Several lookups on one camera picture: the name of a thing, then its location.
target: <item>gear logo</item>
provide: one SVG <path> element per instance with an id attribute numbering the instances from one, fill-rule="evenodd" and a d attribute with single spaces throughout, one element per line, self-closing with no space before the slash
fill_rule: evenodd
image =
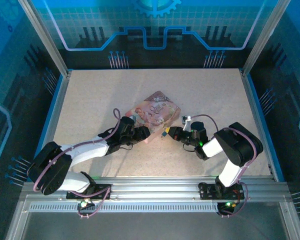
<path id="1" fill-rule="evenodd" d="M 0 15 L 8 24 L 15 21 L 19 15 L 18 0 L 0 0 Z"/>
<path id="2" fill-rule="evenodd" d="M 140 14 L 156 18 L 170 14 L 170 10 L 175 10 L 176 5 L 181 4 L 181 0 L 132 0 L 132 4 L 135 10 L 139 10 Z"/>

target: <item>beige table surface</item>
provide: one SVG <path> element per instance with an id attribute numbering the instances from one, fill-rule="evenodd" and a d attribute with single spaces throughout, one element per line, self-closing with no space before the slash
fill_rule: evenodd
<path id="1" fill-rule="evenodd" d="M 67 87 L 54 141 L 59 145 L 90 140 L 116 124 L 113 109 L 123 116 L 156 91 L 162 91 L 181 108 L 181 116 L 208 114 L 219 128 L 240 122 L 257 137 L 257 127 L 238 69 L 134 69 L 74 70 Z M 209 118 L 203 121 L 210 138 L 216 131 Z M 203 161 L 186 152 L 169 136 L 155 138 L 79 163 L 73 171 L 91 176 L 217 176 L 226 164 L 224 152 Z M 269 175 L 264 153 L 245 175 Z"/>

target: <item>enclosure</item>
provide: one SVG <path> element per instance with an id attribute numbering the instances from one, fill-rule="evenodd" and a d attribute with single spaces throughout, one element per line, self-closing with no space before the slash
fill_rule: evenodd
<path id="1" fill-rule="evenodd" d="M 172 126 L 206 114 L 209 139 L 235 122 L 260 139 L 240 214 L 198 188 L 228 156 L 169 136 L 70 168 L 111 185 L 89 219 L 33 191 L 47 143 L 90 140 L 156 91 Z M 0 239 L 300 239 L 300 0 L 0 0 L 0 203 Z"/>

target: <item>glass panel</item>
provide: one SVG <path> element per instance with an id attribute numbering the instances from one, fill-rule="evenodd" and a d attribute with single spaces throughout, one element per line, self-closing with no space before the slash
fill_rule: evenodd
<path id="1" fill-rule="evenodd" d="M 300 189 L 300 0 L 291 1 L 250 74 L 283 175 Z"/>
<path id="2" fill-rule="evenodd" d="M 70 69 L 239 68 L 276 2 L 33 1 Z"/>
<path id="3" fill-rule="evenodd" d="M 34 158 L 59 75 L 18 1 L 0 1 L 0 239 L 26 180 L 18 157 Z"/>

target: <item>package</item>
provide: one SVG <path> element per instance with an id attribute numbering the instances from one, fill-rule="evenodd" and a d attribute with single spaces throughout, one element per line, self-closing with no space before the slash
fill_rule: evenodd
<path id="1" fill-rule="evenodd" d="M 166 95 L 156 91 L 125 115 L 133 118 L 136 128 L 141 126 L 149 128 L 151 135 L 144 140 L 145 143 L 149 143 L 163 133 L 164 127 L 170 127 L 179 118 L 180 111 L 181 109 Z"/>

